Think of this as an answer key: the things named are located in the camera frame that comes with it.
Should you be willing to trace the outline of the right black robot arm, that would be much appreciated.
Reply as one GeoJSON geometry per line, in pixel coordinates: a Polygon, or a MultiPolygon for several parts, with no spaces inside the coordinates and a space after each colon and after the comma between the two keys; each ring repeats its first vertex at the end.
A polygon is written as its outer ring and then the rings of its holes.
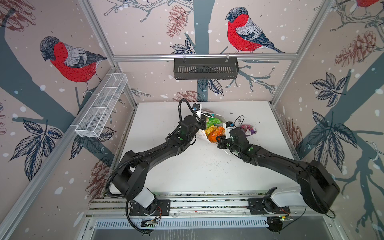
{"type": "Polygon", "coordinates": [[[243,162],[270,169],[300,185],[301,196],[312,210],[327,214],[340,193],[340,188],[326,168],[317,161],[295,161],[274,154],[261,146],[250,144],[239,128],[230,130],[230,137],[216,137],[219,149],[228,149],[243,162]]]}

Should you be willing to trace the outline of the yellow snack packet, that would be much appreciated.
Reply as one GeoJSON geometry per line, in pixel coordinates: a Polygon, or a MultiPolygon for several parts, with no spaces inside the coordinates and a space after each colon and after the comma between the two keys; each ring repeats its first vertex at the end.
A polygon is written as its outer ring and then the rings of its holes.
{"type": "Polygon", "coordinates": [[[214,132],[216,129],[217,129],[217,127],[214,126],[214,125],[210,126],[209,128],[206,128],[206,129],[205,129],[206,137],[208,137],[209,134],[211,134],[212,132],[214,132]]]}

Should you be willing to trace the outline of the white mesh wall basket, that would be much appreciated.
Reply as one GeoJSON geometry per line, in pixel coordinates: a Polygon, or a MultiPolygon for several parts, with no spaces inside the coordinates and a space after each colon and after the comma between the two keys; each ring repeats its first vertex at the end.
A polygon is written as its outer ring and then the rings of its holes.
{"type": "Polygon", "coordinates": [[[107,75],[107,81],[75,129],[80,137],[100,137],[127,81],[125,74],[107,75]]]}

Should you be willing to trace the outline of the orange snack packet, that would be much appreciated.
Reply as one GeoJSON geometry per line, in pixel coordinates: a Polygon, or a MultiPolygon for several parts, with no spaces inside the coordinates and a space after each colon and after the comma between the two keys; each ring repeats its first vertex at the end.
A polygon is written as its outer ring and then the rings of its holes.
{"type": "Polygon", "coordinates": [[[211,142],[211,143],[216,143],[216,137],[218,136],[225,136],[225,128],[223,127],[217,127],[217,129],[212,132],[211,134],[209,134],[209,136],[207,137],[207,139],[211,142]]]}

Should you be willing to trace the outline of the green chips bag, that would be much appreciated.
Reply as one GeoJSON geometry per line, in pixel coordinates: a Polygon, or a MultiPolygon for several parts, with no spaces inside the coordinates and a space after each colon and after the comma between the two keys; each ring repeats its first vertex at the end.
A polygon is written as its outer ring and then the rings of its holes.
{"type": "Polygon", "coordinates": [[[206,128],[210,128],[211,126],[216,126],[216,125],[220,125],[222,124],[223,122],[218,119],[218,118],[210,118],[210,117],[207,117],[206,118],[206,128]]]}

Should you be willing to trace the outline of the aluminium mounting rail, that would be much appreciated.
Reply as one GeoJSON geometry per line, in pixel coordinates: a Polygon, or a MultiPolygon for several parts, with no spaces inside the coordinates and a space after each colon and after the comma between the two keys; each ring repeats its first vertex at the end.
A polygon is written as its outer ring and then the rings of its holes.
{"type": "MultiPolygon", "coordinates": [[[[261,192],[214,192],[196,193],[159,193],[158,200],[169,200],[168,218],[214,218],[251,216],[249,199],[263,199],[261,192]]],[[[91,201],[86,219],[122,219],[125,213],[126,199],[104,198],[91,201]]]]}

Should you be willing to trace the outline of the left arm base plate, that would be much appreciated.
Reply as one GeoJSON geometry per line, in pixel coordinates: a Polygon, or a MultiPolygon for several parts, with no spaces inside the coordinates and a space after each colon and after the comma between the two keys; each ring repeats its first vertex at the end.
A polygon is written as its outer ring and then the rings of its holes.
{"type": "Polygon", "coordinates": [[[129,215],[134,217],[168,216],[170,208],[170,200],[155,199],[147,208],[144,208],[137,202],[132,202],[129,215]]]}

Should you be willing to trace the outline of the purple candy packet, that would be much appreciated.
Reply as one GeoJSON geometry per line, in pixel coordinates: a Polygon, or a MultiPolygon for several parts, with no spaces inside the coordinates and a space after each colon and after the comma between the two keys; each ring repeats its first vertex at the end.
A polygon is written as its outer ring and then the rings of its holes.
{"type": "Polygon", "coordinates": [[[254,134],[257,133],[257,130],[256,128],[254,128],[252,125],[249,125],[249,124],[244,124],[244,125],[241,125],[241,130],[245,133],[245,135],[248,137],[248,136],[252,136],[254,134]]]}

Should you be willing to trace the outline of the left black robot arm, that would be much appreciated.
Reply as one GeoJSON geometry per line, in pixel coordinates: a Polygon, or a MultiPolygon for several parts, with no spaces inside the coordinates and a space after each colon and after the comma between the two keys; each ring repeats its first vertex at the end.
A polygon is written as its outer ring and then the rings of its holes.
{"type": "Polygon", "coordinates": [[[139,153],[126,152],[106,181],[107,196],[125,198],[143,208],[153,206],[156,196],[145,188],[148,172],[163,161],[185,152],[194,144],[198,131],[205,127],[205,120],[189,115],[179,122],[159,146],[139,153]]]}

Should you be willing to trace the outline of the white printed paper bag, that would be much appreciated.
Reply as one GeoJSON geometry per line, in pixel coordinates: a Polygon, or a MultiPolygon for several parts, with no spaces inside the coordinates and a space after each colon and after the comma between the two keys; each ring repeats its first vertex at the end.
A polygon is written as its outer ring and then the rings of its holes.
{"type": "Polygon", "coordinates": [[[208,109],[197,111],[203,126],[198,130],[197,138],[205,142],[216,144],[217,147],[227,154],[230,152],[232,137],[230,131],[235,127],[233,122],[226,122],[225,118],[208,109]]]}

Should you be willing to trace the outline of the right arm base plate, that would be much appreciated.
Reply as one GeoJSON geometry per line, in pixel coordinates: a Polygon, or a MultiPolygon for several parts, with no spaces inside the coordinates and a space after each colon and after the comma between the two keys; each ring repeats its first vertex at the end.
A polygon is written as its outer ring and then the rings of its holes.
{"type": "Polygon", "coordinates": [[[290,215],[291,211],[288,207],[278,207],[269,199],[248,199],[247,209],[251,215],[290,215]]]}

